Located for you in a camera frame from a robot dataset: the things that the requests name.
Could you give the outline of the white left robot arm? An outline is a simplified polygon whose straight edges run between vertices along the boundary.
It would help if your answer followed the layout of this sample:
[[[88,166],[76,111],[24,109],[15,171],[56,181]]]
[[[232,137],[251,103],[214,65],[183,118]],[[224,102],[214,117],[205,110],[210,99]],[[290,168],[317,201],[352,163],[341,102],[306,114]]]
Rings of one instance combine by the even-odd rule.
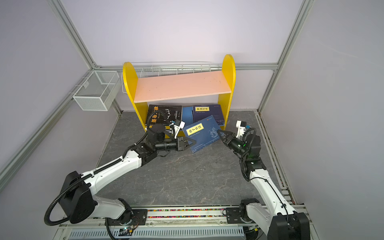
[[[130,224],[134,213],[124,199],[101,198],[97,193],[126,173],[149,163],[160,151],[184,151],[196,143],[193,139],[168,133],[164,126],[148,129],[117,159],[82,174],[76,171],[68,174],[59,195],[46,210],[45,224],[56,226],[67,221],[77,224],[88,218],[105,218],[120,225]]]

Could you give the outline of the black book yellow title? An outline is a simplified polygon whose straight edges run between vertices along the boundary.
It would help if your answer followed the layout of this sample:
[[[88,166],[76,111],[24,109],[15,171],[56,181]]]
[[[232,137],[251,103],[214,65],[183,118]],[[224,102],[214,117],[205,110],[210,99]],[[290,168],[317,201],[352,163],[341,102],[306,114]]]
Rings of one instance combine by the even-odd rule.
[[[167,130],[170,123],[182,120],[183,107],[180,105],[149,105],[146,123],[151,128],[154,125],[163,125]]]

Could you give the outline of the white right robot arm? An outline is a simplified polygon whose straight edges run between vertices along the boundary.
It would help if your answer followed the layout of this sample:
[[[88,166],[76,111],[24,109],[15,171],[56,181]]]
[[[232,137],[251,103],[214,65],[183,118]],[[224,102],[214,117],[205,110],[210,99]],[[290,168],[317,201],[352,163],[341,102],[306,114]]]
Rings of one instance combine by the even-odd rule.
[[[230,131],[218,130],[218,136],[226,147],[239,158],[244,179],[259,192],[263,203],[256,199],[241,201],[241,216],[255,222],[268,240],[309,240],[310,221],[304,213],[292,207],[276,185],[260,157],[261,138],[250,128],[242,136]]]

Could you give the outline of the navy book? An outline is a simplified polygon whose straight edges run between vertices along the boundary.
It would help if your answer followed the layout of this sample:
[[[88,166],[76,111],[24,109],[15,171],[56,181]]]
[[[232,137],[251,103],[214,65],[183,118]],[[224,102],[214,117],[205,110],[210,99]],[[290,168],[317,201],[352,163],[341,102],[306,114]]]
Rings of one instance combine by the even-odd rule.
[[[220,129],[221,128],[217,124],[214,116],[210,115],[196,123],[184,127],[183,132],[187,138],[196,142],[190,147],[192,153],[196,153],[219,140],[218,130]]]
[[[225,119],[222,112],[222,108],[219,104],[213,105],[197,105],[193,106],[193,118],[194,122],[198,122],[209,116],[213,116],[217,124],[221,127],[225,125]]]

